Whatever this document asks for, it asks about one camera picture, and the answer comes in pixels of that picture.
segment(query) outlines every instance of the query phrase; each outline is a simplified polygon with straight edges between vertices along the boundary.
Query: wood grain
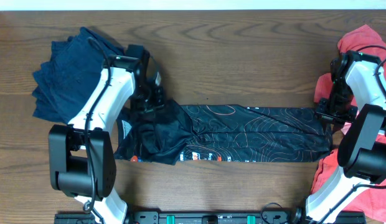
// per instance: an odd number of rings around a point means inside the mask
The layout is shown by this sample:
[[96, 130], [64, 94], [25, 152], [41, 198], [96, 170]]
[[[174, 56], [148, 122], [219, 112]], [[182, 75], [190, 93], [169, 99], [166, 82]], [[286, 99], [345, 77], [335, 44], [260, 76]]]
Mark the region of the wood grain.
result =
[[[143, 44], [180, 104], [304, 107], [313, 106], [316, 80], [328, 72], [337, 41], [363, 24], [386, 41], [386, 11], [1, 12], [0, 223], [50, 223], [58, 211], [81, 210], [52, 190], [53, 123], [31, 116], [31, 74], [50, 58], [51, 41], [86, 26], [123, 46]], [[299, 204], [317, 164], [117, 161], [117, 168], [116, 190], [130, 205], [259, 210], [268, 202]]]

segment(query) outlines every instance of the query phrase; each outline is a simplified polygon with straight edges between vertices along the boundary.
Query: white wall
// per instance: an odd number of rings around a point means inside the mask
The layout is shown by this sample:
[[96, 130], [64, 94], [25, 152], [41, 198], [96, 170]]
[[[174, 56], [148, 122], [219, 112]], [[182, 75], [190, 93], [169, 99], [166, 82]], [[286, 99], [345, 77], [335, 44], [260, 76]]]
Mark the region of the white wall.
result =
[[217, 9], [386, 9], [386, 0], [0, 0], [0, 11]]

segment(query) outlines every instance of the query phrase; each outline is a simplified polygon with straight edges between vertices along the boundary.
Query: pink fabric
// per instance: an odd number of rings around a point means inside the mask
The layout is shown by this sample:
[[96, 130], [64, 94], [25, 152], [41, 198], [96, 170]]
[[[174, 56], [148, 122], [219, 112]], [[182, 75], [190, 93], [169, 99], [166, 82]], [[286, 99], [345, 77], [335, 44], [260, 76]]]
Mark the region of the pink fabric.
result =
[[[368, 25], [364, 25], [346, 35], [338, 42], [340, 52], [348, 50], [356, 50], [367, 45], [382, 45], [386, 47], [381, 37], [372, 30]], [[386, 57], [386, 51], [377, 48], [369, 48], [362, 50], [363, 53], [377, 55], [383, 60]], [[386, 79], [386, 63], [384, 64], [384, 76]], [[329, 98], [332, 87], [331, 74], [327, 73], [321, 76], [316, 85], [314, 101], [319, 102], [321, 98]], [[356, 101], [352, 101], [352, 105], [356, 106]], [[350, 128], [345, 125], [342, 131]], [[377, 141], [386, 143], [384, 136], [378, 136]], [[330, 156], [319, 161], [319, 168], [315, 173], [312, 193], [318, 191], [321, 186], [327, 181], [331, 174], [337, 169], [337, 149], [331, 152]], [[386, 190], [369, 189], [356, 197], [345, 209], [345, 211], [361, 211], [366, 216], [375, 220], [386, 222]]]

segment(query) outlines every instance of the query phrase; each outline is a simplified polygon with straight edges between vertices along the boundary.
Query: red cloth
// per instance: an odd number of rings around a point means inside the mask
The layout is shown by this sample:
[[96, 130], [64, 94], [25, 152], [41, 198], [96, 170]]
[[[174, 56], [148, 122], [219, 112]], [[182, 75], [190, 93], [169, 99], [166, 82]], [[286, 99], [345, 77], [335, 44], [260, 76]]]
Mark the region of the red cloth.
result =
[[[356, 50], [367, 45], [383, 45], [386, 46], [381, 37], [372, 30], [368, 25], [364, 25], [346, 35], [338, 42], [340, 52], [348, 50]], [[362, 50], [363, 53], [377, 55], [383, 60], [386, 57], [386, 51], [377, 48], [369, 48]], [[386, 63], [384, 64], [384, 76], [386, 79]], [[327, 73], [321, 76], [316, 85], [314, 101], [319, 102], [321, 98], [329, 98], [332, 87], [331, 74]], [[377, 141], [386, 143], [384, 136], [378, 136]], [[315, 173], [311, 192], [312, 194], [318, 191], [321, 186], [327, 181], [331, 174], [338, 166], [337, 149], [331, 152], [330, 156], [319, 161], [319, 168]], [[345, 211], [360, 211], [366, 216], [375, 220], [386, 222], [386, 189], [376, 190], [369, 189], [356, 197], [345, 209]]]

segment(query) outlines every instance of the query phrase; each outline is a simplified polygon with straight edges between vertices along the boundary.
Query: crumpled navy fabric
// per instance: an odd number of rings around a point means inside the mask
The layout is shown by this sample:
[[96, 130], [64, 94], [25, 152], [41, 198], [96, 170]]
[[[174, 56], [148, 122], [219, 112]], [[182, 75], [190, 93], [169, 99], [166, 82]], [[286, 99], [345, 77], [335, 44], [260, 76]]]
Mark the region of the crumpled navy fabric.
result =
[[38, 84], [32, 92], [37, 98], [33, 116], [68, 123], [88, 101], [103, 62], [103, 55], [88, 43], [89, 37], [96, 39], [107, 55], [124, 55], [123, 49], [85, 27], [67, 41], [53, 41], [50, 60], [33, 73]]
[[151, 115], [123, 109], [117, 159], [314, 162], [330, 153], [332, 132], [311, 108], [244, 108], [170, 101]]

